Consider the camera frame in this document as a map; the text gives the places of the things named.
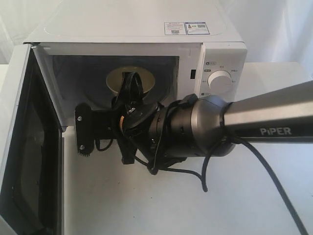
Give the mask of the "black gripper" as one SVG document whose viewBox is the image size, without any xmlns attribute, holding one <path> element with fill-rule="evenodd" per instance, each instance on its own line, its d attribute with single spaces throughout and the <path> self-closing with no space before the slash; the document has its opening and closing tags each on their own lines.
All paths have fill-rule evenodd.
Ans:
<svg viewBox="0 0 313 235">
<path fill-rule="evenodd" d="M 154 161 L 155 151 L 152 149 L 154 144 L 149 140 L 148 131 L 159 111 L 159 103 L 144 103 L 143 97 L 140 75 L 136 72 L 122 72 L 122 83 L 115 97 L 114 106 L 108 110 L 91 112 L 93 150 L 106 151 L 116 140 L 123 164 L 138 161 L 137 151 L 146 158 L 143 164 L 151 164 Z"/>
</svg>

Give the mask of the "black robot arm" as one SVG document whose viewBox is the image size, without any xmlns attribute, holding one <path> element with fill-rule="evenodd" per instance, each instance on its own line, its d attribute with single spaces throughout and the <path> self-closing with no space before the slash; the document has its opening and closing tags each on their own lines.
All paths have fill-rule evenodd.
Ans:
<svg viewBox="0 0 313 235">
<path fill-rule="evenodd" d="M 117 140 L 126 164 L 134 162 L 136 151 L 155 171 L 189 157 L 224 156 L 240 140 L 313 140 L 312 82 L 236 102 L 191 94 L 163 106 L 144 103 L 144 76 L 131 71 L 121 76 L 111 108 L 91 114 L 89 143 L 101 151 L 101 140 Z"/>
</svg>

